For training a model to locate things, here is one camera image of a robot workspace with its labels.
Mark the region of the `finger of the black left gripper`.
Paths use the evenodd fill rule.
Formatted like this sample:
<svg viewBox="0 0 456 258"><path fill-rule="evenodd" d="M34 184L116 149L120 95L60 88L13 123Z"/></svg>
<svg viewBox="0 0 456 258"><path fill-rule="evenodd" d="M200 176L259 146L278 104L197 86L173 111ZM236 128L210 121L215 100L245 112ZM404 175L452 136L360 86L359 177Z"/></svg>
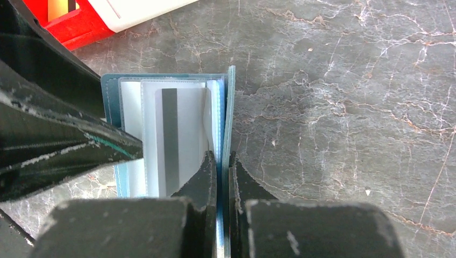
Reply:
<svg viewBox="0 0 456 258"><path fill-rule="evenodd" d="M47 32L23 1L1 1L1 61L55 97L105 116L100 76Z"/></svg>
<svg viewBox="0 0 456 258"><path fill-rule="evenodd" d="M142 158L142 142L45 92L1 63L1 201Z"/></svg>

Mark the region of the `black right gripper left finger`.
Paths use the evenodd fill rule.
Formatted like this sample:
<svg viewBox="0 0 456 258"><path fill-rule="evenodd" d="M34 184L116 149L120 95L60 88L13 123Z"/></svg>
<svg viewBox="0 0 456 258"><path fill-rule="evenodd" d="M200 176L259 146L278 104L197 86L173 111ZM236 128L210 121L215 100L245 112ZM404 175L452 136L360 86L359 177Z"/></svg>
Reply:
<svg viewBox="0 0 456 258"><path fill-rule="evenodd" d="M31 257L215 257L216 162L171 197L73 199L58 205Z"/></svg>

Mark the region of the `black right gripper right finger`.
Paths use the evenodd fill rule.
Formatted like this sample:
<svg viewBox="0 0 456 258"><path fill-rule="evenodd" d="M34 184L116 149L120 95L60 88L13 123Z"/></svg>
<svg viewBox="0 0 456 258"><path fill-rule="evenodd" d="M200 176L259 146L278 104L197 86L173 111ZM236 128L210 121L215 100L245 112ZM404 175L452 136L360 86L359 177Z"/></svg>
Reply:
<svg viewBox="0 0 456 258"><path fill-rule="evenodd" d="M285 202L235 152L227 173L232 257L403 257L388 217L357 202Z"/></svg>

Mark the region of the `white card with magnetic stripe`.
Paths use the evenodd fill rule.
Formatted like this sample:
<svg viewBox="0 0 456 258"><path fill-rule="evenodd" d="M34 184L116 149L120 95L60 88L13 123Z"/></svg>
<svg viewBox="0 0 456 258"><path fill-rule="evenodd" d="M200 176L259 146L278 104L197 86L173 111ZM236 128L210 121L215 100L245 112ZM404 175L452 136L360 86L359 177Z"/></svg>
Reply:
<svg viewBox="0 0 456 258"><path fill-rule="evenodd" d="M199 170L208 139L203 126L205 88L155 92L159 175L171 196Z"/></svg>

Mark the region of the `red plastic bin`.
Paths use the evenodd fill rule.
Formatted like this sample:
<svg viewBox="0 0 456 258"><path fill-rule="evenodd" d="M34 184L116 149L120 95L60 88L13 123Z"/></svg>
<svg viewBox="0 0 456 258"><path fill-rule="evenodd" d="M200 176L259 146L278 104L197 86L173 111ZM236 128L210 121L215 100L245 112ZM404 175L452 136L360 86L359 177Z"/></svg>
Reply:
<svg viewBox="0 0 456 258"><path fill-rule="evenodd" d="M114 35L88 0L24 0L22 3L70 51Z"/></svg>

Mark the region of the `white plastic bin middle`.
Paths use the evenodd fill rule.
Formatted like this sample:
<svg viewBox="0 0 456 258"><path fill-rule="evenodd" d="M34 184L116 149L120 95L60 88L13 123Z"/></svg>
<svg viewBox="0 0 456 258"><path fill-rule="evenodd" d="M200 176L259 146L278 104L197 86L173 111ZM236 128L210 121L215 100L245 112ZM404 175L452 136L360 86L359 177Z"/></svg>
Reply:
<svg viewBox="0 0 456 258"><path fill-rule="evenodd" d="M105 25L118 33L196 0L89 0Z"/></svg>

